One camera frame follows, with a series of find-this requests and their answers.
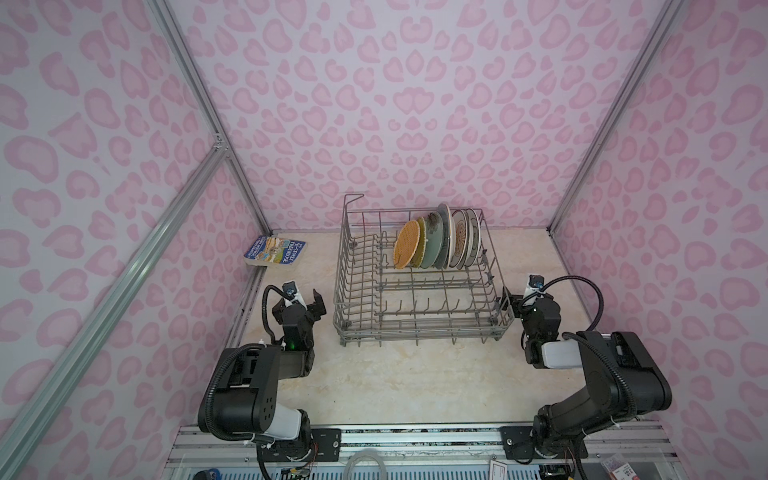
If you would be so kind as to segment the cream floral plate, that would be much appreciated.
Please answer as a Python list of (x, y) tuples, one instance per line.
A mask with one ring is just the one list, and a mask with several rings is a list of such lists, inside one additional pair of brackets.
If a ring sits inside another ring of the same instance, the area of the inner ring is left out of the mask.
[(474, 209), (466, 209), (465, 213), (468, 216), (468, 226), (470, 242), (468, 252), (466, 256), (465, 266), (471, 267), (475, 264), (480, 248), (480, 223), (479, 217)]

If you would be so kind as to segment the white plate orange sunburst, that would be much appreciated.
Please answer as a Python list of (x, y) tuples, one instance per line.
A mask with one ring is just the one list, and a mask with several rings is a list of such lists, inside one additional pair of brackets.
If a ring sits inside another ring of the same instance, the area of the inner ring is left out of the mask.
[(452, 215), (455, 227), (455, 249), (451, 265), (456, 269), (464, 267), (469, 254), (472, 237), (470, 212), (470, 209), (459, 209)]

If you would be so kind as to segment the cat and stars plate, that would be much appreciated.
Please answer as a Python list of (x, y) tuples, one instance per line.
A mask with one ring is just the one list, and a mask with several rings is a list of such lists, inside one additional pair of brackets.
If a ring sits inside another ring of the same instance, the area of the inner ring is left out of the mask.
[(452, 214), (454, 250), (449, 266), (455, 268), (460, 263), (466, 244), (467, 226), (464, 211), (457, 209)]

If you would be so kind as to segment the pale green plate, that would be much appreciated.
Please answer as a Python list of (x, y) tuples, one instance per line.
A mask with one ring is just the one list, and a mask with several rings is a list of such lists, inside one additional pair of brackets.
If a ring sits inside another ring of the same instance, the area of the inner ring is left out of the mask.
[(425, 218), (425, 249), (420, 267), (422, 269), (441, 268), (444, 265), (443, 243), (444, 222), (438, 211), (429, 213)]

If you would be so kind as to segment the green bamboo woven tray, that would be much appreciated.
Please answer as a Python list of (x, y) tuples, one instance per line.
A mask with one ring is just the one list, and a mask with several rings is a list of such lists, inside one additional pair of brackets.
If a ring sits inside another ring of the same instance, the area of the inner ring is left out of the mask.
[(420, 217), (417, 219), (417, 224), (419, 227), (419, 239), (417, 242), (417, 247), (414, 252), (414, 255), (409, 263), (409, 265), (412, 268), (420, 268), (423, 262), (423, 258), (425, 255), (426, 250), (426, 221), (424, 217)]

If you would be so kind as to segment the orange woven round tray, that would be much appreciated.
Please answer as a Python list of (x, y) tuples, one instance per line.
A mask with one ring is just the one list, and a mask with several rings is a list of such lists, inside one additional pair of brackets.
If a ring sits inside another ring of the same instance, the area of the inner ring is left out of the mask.
[(413, 259), (421, 237), (421, 229), (417, 220), (408, 221), (398, 233), (393, 262), (396, 269), (404, 269)]

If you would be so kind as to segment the grey-blue plate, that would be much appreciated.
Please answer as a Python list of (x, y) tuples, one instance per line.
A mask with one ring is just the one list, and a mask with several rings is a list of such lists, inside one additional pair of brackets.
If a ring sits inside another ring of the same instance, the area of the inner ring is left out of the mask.
[(442, 219), (443, 235), (442, 244), (433, 266), (435, 268), (446, 269), (455, 250), (455, 227), (450, 207), (446, 203), (438, 206), (437, 213)]

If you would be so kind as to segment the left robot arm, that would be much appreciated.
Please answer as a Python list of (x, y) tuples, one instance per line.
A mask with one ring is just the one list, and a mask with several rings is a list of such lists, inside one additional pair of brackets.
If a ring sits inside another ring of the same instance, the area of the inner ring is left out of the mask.
[(310, 460), (316, 447), (309, 416), (279, 403), (278, 384), (310, 374), (313, 329), (326, 314), (317, 291), (306, 302), (293, 281), (267, 286), (261, 317), (268, 341), (222, 352), (203, 394), (198, 428), (219, 440), (254, 444), (259, 460)]

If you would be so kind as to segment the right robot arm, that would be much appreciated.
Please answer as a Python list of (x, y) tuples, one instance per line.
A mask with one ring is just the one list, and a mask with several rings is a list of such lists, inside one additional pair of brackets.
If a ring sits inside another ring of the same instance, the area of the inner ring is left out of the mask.
[(671, 386), (637, 334), (561, 332), (561, 307), (542, 288), (507, 293), (502, 306), (521, 321), (528, 365), (579, 370), (585, 380), (566, 399), (541, 407), (529, 429), (501, 429), (509, 459), (529, 464), (571, 454), (581, 460), (588, 435), (671, 406)]

